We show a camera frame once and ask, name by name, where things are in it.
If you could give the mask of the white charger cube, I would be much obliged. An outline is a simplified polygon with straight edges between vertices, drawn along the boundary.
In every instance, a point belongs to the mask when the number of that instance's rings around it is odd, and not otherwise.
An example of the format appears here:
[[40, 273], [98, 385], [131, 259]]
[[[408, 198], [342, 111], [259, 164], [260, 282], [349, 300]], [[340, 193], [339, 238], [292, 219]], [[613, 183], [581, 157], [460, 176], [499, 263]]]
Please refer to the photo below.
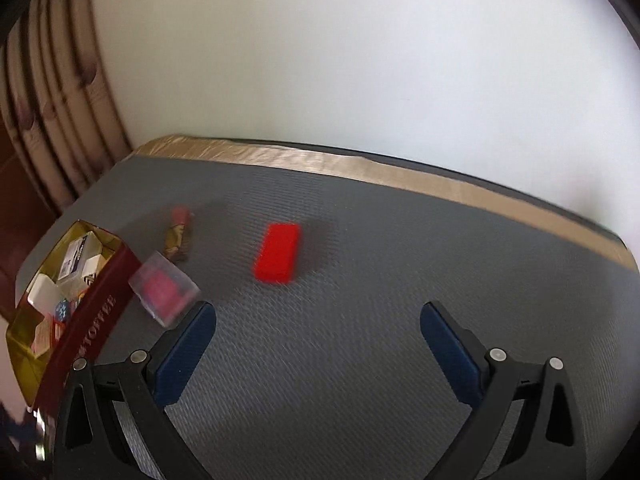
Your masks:
[[47, 274], [38, 273], [27, 291], [27, 301], [42, 315], [53, 316], [56, 307], [65, 300], [62, 290]]

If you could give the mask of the clear plastic card box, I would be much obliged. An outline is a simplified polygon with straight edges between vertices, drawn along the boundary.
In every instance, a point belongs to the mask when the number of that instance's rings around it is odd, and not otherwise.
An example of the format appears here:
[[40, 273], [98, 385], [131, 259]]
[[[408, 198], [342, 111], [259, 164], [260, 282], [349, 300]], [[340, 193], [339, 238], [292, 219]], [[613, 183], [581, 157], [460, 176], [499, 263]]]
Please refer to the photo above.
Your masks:
[[79, 280], [87, 261], [101, 254], [102, 243], [92, 231], [75, 238], [66, 248], [56, 282], [63, 284]]

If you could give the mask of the red rectangular block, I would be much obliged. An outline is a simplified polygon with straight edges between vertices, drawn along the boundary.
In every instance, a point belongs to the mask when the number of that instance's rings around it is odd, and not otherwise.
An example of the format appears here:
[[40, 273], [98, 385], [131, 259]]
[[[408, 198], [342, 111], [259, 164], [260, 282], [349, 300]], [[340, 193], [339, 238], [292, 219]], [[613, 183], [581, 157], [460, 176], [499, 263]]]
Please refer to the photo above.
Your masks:
[[271, 284], [288, 284], [293, 279], [300, 239], [297, 223], [270, 223], [254, 263], [256, 280]]

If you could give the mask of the blue patterned oval case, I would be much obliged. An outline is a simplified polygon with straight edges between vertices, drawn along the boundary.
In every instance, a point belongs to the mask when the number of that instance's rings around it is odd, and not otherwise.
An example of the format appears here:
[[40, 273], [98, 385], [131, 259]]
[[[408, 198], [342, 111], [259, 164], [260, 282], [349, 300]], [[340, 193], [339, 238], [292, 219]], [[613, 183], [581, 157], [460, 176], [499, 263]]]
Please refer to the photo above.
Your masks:
[[63, 298], [54, 308], [54, 319], [58, 323], [67, 323], [73, 314], [73, 305], [70, 300]]

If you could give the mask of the gold cardboard box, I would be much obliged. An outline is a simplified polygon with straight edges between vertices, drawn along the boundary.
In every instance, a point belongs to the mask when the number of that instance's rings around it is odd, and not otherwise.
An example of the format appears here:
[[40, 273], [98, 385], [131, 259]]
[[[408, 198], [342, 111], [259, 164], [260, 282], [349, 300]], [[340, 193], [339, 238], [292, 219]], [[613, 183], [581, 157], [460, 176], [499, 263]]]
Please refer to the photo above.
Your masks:
[[46, 316], [35, 328], [30, 350], [36, 359], [46, 354], [54, 343], [54, 319]]

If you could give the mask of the white zigzag pattern cube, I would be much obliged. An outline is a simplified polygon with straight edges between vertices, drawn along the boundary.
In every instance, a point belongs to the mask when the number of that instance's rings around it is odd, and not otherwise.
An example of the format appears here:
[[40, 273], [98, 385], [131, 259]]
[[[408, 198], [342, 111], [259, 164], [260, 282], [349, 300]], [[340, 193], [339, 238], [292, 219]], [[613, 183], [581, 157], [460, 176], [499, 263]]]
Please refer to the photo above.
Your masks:
[[102, 255], [95, 255], [86, 260], [80, 274], [82, 290], [89, 288], [94, 283], [107, 261], [108, 259]]

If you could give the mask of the clear box with red insert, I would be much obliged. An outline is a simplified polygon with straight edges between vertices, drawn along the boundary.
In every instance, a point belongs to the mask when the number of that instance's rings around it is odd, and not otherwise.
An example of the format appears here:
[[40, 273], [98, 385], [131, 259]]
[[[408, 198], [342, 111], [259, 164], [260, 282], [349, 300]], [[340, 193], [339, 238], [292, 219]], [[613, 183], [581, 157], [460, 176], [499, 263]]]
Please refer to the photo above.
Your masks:
[[146, 312], [168, 328], [200, 296], [200, 289], [178, 266], [153, 252], [128, 281]]

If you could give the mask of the red and gold tin box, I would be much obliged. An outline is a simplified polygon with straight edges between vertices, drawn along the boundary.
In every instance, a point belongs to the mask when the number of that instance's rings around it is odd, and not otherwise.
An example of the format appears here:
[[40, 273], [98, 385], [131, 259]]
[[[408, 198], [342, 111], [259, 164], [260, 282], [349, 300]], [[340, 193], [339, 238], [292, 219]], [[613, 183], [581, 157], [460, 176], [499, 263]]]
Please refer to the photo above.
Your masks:
[[54, 422], [73, 362], [93, 362], [132, 298], [140, 261], [118, 236], [74, 222], [28, 283], [6, 331], [25, 402]]

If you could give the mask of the gold and red lipstick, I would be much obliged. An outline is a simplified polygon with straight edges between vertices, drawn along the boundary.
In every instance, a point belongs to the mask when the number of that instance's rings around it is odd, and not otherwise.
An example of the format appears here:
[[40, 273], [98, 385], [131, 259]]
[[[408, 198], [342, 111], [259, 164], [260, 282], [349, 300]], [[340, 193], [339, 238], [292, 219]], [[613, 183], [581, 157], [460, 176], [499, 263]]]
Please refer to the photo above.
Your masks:
[[165, 234], [163, 255], [173, 263], [186, 261], [192, 245], [193, 214], [186, 206], [171, 211], [168, 230]]

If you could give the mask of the grey honeycomb table mat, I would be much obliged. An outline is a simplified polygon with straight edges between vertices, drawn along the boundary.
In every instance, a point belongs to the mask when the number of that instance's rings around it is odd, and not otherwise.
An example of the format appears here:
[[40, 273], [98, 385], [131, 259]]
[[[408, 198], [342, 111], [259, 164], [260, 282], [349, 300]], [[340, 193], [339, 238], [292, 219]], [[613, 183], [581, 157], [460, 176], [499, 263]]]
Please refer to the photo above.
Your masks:
[[[65, 211], [23, 263], [24, 288], [76, 220], [139, 258], [171, 209], [193, 214], [186, 274], [216, 334], [168, 416], [216, 479], [421, 479], [468, 416], [419, 324], [440, 301], [486, 346], [570, 375], [586, 471], [639, 420], [639, 278], [491, 212], [369, 183], [130, 157]], [[302, 232], [288, 284], [253, 269], [270, 223]]]

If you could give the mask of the brown wooden door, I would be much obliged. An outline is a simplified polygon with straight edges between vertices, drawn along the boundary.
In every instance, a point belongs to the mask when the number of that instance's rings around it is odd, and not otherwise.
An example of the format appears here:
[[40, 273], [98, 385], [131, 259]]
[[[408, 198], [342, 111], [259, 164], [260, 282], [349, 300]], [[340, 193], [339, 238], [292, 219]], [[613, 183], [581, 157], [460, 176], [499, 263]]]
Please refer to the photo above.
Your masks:
[[14, 318], [15, 281], [32, 248], [52, 226], [55, 215], [41, 199], [1, 126], [0, 268], [1, 317]]

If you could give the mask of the gold fabric table edge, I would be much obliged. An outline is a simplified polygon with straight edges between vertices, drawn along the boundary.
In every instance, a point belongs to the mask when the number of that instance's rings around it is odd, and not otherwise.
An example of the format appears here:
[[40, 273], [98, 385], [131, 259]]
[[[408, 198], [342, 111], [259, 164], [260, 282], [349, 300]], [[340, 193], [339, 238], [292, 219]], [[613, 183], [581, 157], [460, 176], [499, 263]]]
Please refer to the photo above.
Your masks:
[[555, 212], [524, 198], [510, 197], [453, 177], [375, 162], [357, 155], [192, 136], [163, 136], [136, 148], [132, 154], [290, 170], [397, 188], [498, 214], [586, 248], [628, 270], [639, 271], [634, 255], [621, 240], [613, 240], [562, 211]]

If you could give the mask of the beige patterned curtain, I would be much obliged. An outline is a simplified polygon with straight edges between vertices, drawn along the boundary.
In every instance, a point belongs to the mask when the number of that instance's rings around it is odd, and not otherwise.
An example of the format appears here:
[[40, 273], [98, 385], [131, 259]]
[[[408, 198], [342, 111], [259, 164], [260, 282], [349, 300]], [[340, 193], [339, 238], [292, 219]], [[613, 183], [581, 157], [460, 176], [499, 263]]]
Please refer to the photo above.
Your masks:
[[55, 214], [131, 153], [93, 0], [13, 0], [2, 10], [1, 125]]

